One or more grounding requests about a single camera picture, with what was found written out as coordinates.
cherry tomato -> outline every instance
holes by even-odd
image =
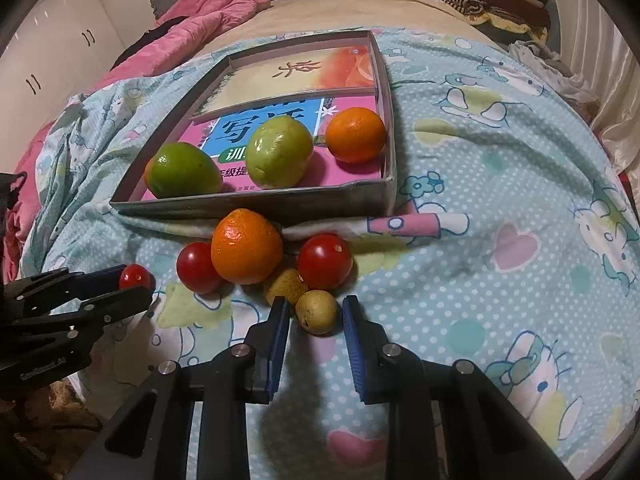
[[[120,288],[142,285],[151,290],[151,282],[151,273],[145,267],[139,264],[130,264],[122,270],[118,285]]]
[[[211,245],[204,242],[194,242],[181,250],[175,270],[184,286],[196,294],[212,292],[223,281],[211,263]]]
[[[298,254],[298,273],[309,288],[333,290],[347,279],[353,256],[347,242],[336,235],[316,235]]]

green fruit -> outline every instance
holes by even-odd
[[[262,124],[246,147],[246,170],[263,189],[293,187],[305,173],[314,150],[309,130],[290,116]]]
[[[156,198],[219,193],[222,175],[211,157],[186,142],[165,144],[146,165],[145,183]]]

mandarin orange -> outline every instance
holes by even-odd
[[[262,215],[235,209],[211,239],[211,261],[222,278],[239,285],[266,279],[282,259],[282,238]]]
[[[331,120],[324,140],[336,159],[361,164],[380,156],[386,143],[386,128],[379,115],[368,108],[347,108]]]

bedsheet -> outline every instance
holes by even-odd
[[[324,28],[405,27],[495,43],[440,0],[275,0],[248,22],[218,36],[199,52],[208,54],[236,41]]]
[[[409,29],[374,33],[394,97],[398,209],[364,219],[353,237],[350,292],[422,358],[476,362],[578,477],[640,399],[640,230],[620,181],[571,108],[501,51]],[[190,238],[209,237],[215,222],[128,218],[108,201],[207,69],[274,40],[75,96],[47,137],[37,163],[43,208],[21,271],[136,261],[158,281],[149,311],[108,327],[75,378],[102,416],[158,363],[208,360],[268,314],[259,286],[204,298],[178,282],[177,253]],[[439,213],[468,225],[425,233],[402,221]],[[358,401],[343,335],[293,326],[274,402],[247,407],[252,478],[383,478],[385,421],[383,406]],[[196,446],[193,433],[189,478]]]

white cabinet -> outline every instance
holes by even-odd
[[[40,127],[123,50],[100,0],[41,0],[0,56],[0,171],[13,171]]]
[[[83,45],[89,44],[89,51],[102,73],[109,71],[124,47],[100,0],[72,0],[72,9],[76,14]]]

